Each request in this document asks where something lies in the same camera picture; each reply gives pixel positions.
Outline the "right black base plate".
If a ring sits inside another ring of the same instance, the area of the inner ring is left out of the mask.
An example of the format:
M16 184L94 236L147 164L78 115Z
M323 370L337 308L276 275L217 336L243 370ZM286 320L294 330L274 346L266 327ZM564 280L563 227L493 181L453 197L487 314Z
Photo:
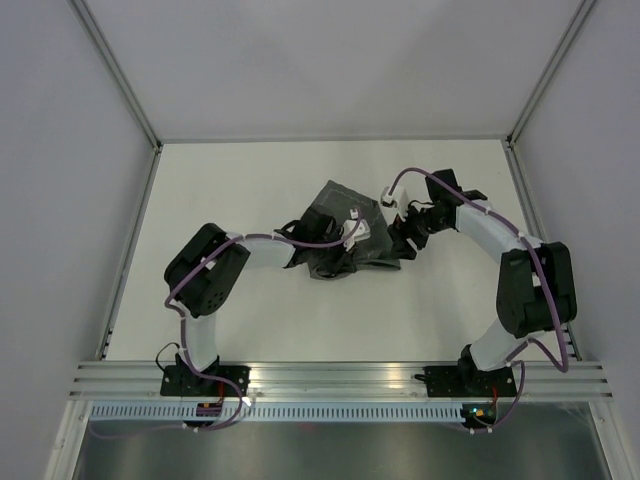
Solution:
M483 371L462 363L425 366L413 378L425 386L429 398L512 398L517 393L513 371L507 367Z

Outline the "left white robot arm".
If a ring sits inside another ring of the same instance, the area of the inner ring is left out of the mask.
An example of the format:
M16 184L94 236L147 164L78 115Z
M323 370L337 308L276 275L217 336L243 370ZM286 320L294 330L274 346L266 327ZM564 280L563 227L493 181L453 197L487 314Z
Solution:
M370 226L357 209L339 223L331 214L310 207L300 219L271 233L232 234L214 223L201 227L164 273L169 287L164 306L180 318L184 385L198 396L216 389L220 379L216 313L243 271L305 264L314 278L338 279L355 271L356 244L370 236Z

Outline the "right aluminium frame post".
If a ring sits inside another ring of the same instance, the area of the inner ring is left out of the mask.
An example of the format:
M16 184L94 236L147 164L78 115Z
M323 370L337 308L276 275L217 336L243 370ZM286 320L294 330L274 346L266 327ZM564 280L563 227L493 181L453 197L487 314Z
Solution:
M558 43L554 47L551 56L546 62L539 78L528 96L524 107L520 111L513 127L504 138L503 144L507 148L512 149L524 133L531 117L534 115L538 105L543 100L547 90L552 85L556 75L564 64L564 61L569 55L573 45L577 41L585 27L585 24L588 22L597 5L597 0L581 0L578 3L575 12L572 14Z

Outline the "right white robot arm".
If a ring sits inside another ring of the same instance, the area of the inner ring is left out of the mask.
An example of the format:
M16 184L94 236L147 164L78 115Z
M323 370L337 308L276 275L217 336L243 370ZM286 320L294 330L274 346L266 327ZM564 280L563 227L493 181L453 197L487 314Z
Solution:
M380 208L394 255L412 260L428 239L454 230L473 240L499 266L496 320L466 345L453 366L426 366L416 380L431 398L513 397L513 366L528 346L551 352L540 340L563 337L577 316L571 255L562 242L546 243L522 232L498 213L487 196L465 190L450 169L426 173L429 199L409 199L397 181L383 190Z

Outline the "grey cloth napkin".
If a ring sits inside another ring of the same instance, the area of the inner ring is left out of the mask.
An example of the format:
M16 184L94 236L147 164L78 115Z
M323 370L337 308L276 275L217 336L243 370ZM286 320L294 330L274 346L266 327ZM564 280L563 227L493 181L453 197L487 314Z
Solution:
M305 264L316 280L338 280L364 270L400 270L378 202L332 180L294 222L292 238L315 245L337 242L353 229L358 217L362 218L360 232L347 243L321 249L298 247L291 263Z

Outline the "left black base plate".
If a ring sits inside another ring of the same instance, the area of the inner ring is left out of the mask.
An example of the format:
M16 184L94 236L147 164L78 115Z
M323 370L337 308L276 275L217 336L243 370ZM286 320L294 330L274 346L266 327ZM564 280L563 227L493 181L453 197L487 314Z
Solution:
M250 383L250 371L249 366L232 364L209 369L205 375L224 378L234 383L245 395ZM238 397L236 390L229 383L195 375L184 364L169 365L164 369L160 395L162 397Z

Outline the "left aluminium frame post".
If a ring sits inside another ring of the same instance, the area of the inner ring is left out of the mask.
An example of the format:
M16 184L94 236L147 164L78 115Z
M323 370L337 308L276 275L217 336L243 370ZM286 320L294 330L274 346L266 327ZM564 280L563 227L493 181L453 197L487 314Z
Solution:
M162 141L144 111L138 96L134 92L89 3L85 0L69 0L68 4L106 68L107 73L114 82L116 89L132 114L137 126L143 132L152 150L158 152L162 147Z

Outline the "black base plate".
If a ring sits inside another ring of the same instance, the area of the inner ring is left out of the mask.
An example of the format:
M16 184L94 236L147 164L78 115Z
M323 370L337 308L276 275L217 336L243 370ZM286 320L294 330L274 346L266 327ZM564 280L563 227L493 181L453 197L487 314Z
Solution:
M245 395L250 383L250 371L249 366L232 364L209 369L205 375L224 378L234 383ZM169 365L164 369L160 395L162 397L238 397L236 390L229 383L195 375L184 364Z
M517 393L513 371L507 367L483 371L462 363L425 366L413 378L425 386L429 398L512 398Z

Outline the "aluminium frame post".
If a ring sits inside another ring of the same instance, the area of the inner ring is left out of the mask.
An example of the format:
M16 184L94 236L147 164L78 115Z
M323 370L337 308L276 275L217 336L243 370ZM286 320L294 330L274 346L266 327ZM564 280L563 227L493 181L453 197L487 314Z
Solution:
M547 90L552 85L556 75L564 64L564 61L569 55L573 45L577 41L585 27L585 24L588 22L597 5L597 0L581 0L578 3L575 12L572 14L558 43L554 47L551 56L546 62L539 78L528 96L524 107L520 111L513 127L504 138L503 144L507 148L512 149L524 133L531 117L534 115L538 105L543 100Z
M132 114L137 126L143 132L152 150L158 152L162 147L162 141L144 111L138 96L134 92L89 3L85 0L69 0L68 4L106 68L107 73L114 82L116 89Z

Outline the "aluminium mounting rail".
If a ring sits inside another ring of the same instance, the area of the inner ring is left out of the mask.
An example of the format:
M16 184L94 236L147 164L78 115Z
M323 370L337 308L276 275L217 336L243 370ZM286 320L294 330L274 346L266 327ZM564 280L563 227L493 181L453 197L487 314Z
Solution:
M249 362L247 393L266 402L433 401L415 378L424 362ZM162 372L151 361L85 361L73 373L70 400L159 400ZM603 367L577 361L561 373L542 361L525 364L525 402L611 402Z

